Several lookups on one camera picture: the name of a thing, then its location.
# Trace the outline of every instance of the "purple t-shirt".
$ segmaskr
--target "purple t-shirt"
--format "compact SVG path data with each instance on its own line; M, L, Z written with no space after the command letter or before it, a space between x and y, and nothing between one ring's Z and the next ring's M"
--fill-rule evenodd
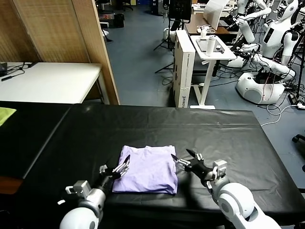
M113 192L177 193L174 146L134 148L124 146L119 164L130 155L129 170L114 181Z

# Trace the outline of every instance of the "white table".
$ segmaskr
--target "white table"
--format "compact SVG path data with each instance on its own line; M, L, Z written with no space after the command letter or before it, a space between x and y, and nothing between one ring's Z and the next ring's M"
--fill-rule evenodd
M204 8L205 8L206 4L201 4L201 3L197 3L197 4L192 4L192 9L194 14L197 13L203 13ZM221 17L226 17L229 15L229 11L234 7L233 3L230 6L226 6L224 8L224 10L222 11Z
M8 66L21 64L23 63L9 62ZM0 101L82 103L93 84L97 82L104 102L108 104L101 69L100 64L93 63L39 62L31 68L24 68L24 74L0 81ZM22 71L18 70L7 76L19 73Z
M191 41L200 57L200 59L205 60L204 62L202 62L202 64L207 64L209 63L209 67L205 76L205 81L204 81L204 85L203 85L203 89L202 89L202 93L200 92L199 86L198 85L194 85L194 90L195 90L195 94L197 97L197 101L198 101L198 106L191 106L191 108L202 108L202 109L215 109L215 107L213 105L210 106L206 106L205 100L206 100L206 96L209 90L209 86L210 86L210 82L212 79L212 75L213 75L213 70L216 64L217 60L234 60L236 59L235 54L228 48L228 46L225 45L225 43L223 43L223 41L217 37L216 40L219 42L219 44L223 47L224 52L213 52L213 54L211 56L206 55L204 52L202 52L196 42L197 39L200 39L200 36L191 36Z

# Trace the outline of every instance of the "desk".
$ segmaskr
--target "desk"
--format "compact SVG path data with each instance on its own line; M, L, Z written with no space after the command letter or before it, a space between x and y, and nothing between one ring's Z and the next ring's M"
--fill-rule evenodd
M10 62L8 66L21 64ZM40 62L24 69L24 74L0 82L0 101L82 103L96 81L108 101L101 69L100 64L93 63Z
M193 35L200 35L197 32L197 26L200 25L208 25L208 22L203 18L202 13L192 14L191 15L191 22L188 24L185 24L185 30L188 32L190 36ZM236 32L229 32L225 27L218 26L215 35L219 36L219 38L223 42L231 42L232 39L236 38L237 33Z
M199 90L199 86L198 85L194 85L194 90L195 90L195 94L198 100L198 106L192 106L192 108L203 108L203 109L215 109L214 106L206 106L205 100L206 100L206 96L209 90L209 86L210 86L210 82L212 79L212 75L213 75L213 71L214 71L214 67L216 64L216 61L220 61L220 60L233 60L236 59L235 54L228 48L228 46L226 46L223 41L217 37L216 40L219 42L219 44L224 48L224 53L221 52L213 52L213 54L211 56L208 56L205 54L205 52L202 52L197 44L197 40L200 39L200 36L191 36L191 41L200 57L200 59L208 61L209 63L209 67L205 76L205 80L204 80L204 86L202 89L202 93Z
M58 228L63 215L76 204L58 206L61 190L80 179L92 183L100 165L117 164L124 145L173 145L177 156L185 159L190 159L185 149L195 148L208 165L219 158L226 160L230 180L252 190L267 215L281 225L305 220L305 200L252 112L101 104L75 104L69 110L16 195L20 219L28 221L31 229L42 224L45 229ZM184 228L226 223L195 175L179 170L177 176L175 196L111 194L102 223L112 220L133 228L138 219ZM187 189L183 181L188 181Z
M0 127L0 176L25 179L71 105L0 101L0 107L17 110Z

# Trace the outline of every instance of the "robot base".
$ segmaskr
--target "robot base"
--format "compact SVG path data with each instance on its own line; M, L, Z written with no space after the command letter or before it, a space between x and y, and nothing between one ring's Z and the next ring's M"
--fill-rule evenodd
M244 65L245 59L241 56L237 56L235 60L230 61L220 61L221 64L230 67L230 68L242 68Z
M280 83L259 84L254 81L257 73L244 73L239 78L236 89L244 99L254 104L275 104L285 87Z

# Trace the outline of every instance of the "white cardboard box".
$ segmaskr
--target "white cardboard box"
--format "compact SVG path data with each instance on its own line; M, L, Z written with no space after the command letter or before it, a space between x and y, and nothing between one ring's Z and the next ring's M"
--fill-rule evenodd
M173 89L176 107L187 108L189 103L190 90L190 87Z
M173 72L173 91L176 107L187 107L188 105L195 52L195 48L186 31L178 30Z

